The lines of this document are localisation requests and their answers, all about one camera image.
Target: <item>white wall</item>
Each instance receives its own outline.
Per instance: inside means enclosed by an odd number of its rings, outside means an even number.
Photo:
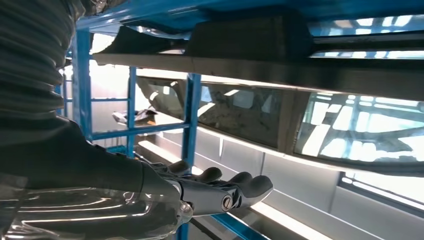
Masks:
[[[157,144],[180,157],[182,135],[163,136]],[[194,164],[220,168],[223,179],[240,171],[267,175],[275,190],[266,204],[335,240],[424,240],[422,218],[338,187],[336,171],[292,162],[200,130]]]

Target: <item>silver metal joint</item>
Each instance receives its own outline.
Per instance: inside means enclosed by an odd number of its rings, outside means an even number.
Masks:
[[[224,212],[228,212],[233,206],[233,198],[230,195],[226,195],[222,198],[221,208]]]

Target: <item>gray panel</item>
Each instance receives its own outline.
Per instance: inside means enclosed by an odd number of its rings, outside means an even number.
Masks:
[[[66,103],[66,110],[67,110],[67,118],[72,120],[73,119],[73,113],[72,113],[72,102]]]
[[[173,143],[176,143],[180,146],[183,145],[183,134],[182,133],[169,133],[169,132],[164,132],[163,133],[163,137],[165,139],[170,140]]]
[[[275,190],[263,202],[333,240],[382,240],[326,212]]]
[[[181,145],[159,135],[156,135],[156,145],[165,149],[175,157],[181,158]]]
[[[109,130],[124,130],[126,126],[118,124],[112,117],[113,112],[127,110],[127,102],[93,102],[91,103],[93,132],[103,132]]]
[[[274,188],[320,210],[328,212],[339,172],[285,160],[265,154],[263,175]]]
[[[385,240],[424,239],[424,219],[341,187],[331,214]]]
[[[262,151],[228,140],[223,141],[220,163],[237,171],[261,174],[264,153]]]
[[[234,175],[237,174],[236,171],[229,169],[211,159],[203,157],[199,154],[194,156],[194,165],[201,170],[205,170],[207,168],[216,167],[219,168],[222,172],[222,180],[230,180]]]
[[[197,130],[196,153],[214,161],[220,159],[220,138]]]

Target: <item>robotic hand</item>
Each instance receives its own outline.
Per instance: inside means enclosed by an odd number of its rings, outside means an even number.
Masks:
[[[157,163],[152,167],[178,189],[181,201],[192,207],[194,216],[251,207],[266,198],[273,189],[268,177],[253,178],[248,172],[240,172],[224,181],[220,180],[222,173],[216,167],[208,168],[200,175],[184,174],[189,169],[184,161],[169,166]]]

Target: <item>black flexible hose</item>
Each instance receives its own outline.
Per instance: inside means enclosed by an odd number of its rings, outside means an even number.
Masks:
[[[52,119],[80,0],[0,1],[0,118]]]

